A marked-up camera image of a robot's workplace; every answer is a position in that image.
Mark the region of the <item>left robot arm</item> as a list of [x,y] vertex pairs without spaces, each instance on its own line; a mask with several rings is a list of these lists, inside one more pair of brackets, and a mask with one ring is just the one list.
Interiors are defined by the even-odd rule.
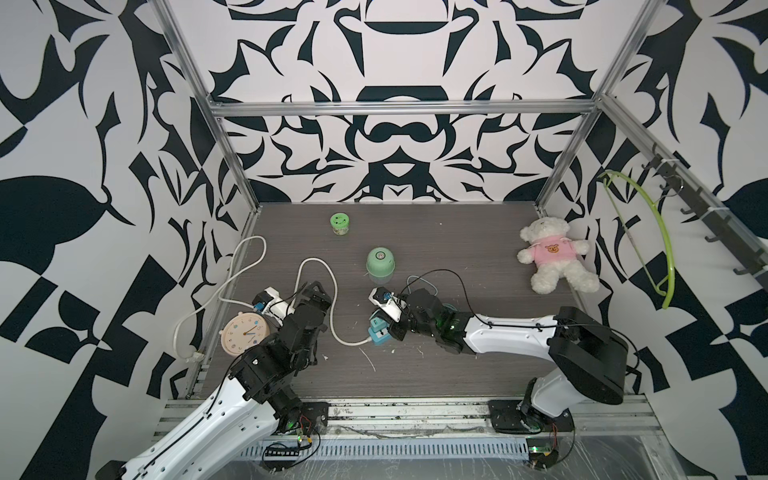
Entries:
[[278,331],[234,359],[218,388],[161,440],[97,479],[208,479],[245,447],[299,425],[293,379],[317,363],[332,298],[318,282],[297,295]]

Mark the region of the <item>teal power strip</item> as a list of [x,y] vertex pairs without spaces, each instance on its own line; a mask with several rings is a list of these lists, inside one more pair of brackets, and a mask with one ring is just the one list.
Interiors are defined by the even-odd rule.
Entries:
[[374,345],[381,345],[392,339],[387,326],[371,326],[368,333]]

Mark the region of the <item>black wall hook rack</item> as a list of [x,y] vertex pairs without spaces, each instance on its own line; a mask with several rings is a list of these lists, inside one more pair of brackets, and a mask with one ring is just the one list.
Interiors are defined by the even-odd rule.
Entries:
[[738,261],[733,272],[737,276],[751,276],[764,290],[767,289],[767,247],[747,227],[736,212],[727,207],[715,194],[690,172],[682,160],[676,158],[658,143],[651,146],[651,159],[644,167],[652,170],[663,181],[661,198],[677,197],[684,208],[684,216],[693,216],[710,231],[708,243],[720,243]]

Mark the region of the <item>teal usb power adapter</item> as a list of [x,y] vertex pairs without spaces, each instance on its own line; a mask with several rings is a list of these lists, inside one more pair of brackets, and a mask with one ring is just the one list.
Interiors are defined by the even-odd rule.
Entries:
[[370,319],[369,335],[372,337],[385,336],[388,332],[388,322],[374,315]]

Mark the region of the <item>pink round clock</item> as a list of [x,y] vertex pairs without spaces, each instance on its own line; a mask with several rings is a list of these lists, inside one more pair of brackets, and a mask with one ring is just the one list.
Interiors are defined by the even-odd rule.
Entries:
[[268,322],[258,313],[241,312],[219,332],[225,353],[232,357],[258,345],[271,333]]

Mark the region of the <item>small green lid jar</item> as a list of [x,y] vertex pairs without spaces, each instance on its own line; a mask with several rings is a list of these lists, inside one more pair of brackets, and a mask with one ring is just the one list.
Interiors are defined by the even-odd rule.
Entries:
[[334,234],[344,236],[350,227],[350,218],[346,213],[335,213],[330,217],[330,225]]

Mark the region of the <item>white teddy bear pink shirt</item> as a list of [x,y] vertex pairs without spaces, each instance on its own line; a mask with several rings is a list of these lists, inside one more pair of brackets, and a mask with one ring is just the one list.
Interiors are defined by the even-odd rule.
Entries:
[[561,278],[578,292],[599,290],[598,275],[588,271],[580,261],[589,253],[589,242],[570,239],[569,230],[569,223],[556,217],[539,218],[520,230],[520,238],[528,246],[517,253],[517,260],[536,267],[530,280],[535,293],[552,293]]

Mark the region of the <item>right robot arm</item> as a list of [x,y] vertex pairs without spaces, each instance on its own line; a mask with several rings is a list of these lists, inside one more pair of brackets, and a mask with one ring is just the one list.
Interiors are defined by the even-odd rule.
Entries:
[[550,373],[529,384],[519,405],[524,417],[555,419],[585,400],[623,402],[629,346],[617,330],[576,307],[537,318],[499,318],[457,311],[425,289],[396,295],[378,287],[369,300],[397,340],[416,333],[456,355],[504,353],[552,362]]

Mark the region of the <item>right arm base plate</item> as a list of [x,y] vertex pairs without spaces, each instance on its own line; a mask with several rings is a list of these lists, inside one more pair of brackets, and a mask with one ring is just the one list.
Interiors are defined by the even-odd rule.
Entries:
[[558,417],[550,418],[535,410],[523,413],[521,400],[489,400],[487,407],[491,426],[496,433],[535,435],[543,433],[572,432],[573,417],[566,410]]

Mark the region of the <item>green cordless meat grinder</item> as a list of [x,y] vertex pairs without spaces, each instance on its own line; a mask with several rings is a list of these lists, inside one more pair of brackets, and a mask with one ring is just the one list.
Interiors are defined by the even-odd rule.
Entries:
[[393,277],[396,262],[391,250],[386,247],[375,247],[366,258],[366,271],[376,285],[387,284]]

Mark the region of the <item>green toy bow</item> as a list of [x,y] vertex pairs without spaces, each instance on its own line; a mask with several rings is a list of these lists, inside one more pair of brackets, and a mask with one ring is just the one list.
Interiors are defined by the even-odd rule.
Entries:
[[598,183],[640,271],[660,301],[660,309],[669,309],[677,293],[677,268],[671,232],[661,205],[668,191],[662,189],[653,197],[638,180],[617,170],[600,173]]

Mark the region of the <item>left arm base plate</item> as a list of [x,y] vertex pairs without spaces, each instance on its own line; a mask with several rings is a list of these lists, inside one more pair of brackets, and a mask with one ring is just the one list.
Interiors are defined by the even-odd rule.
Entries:
[[309,435],[323,433],[328,425],[330,404],[325,401],[310,401],[291,407],[280,423],[280,433]]

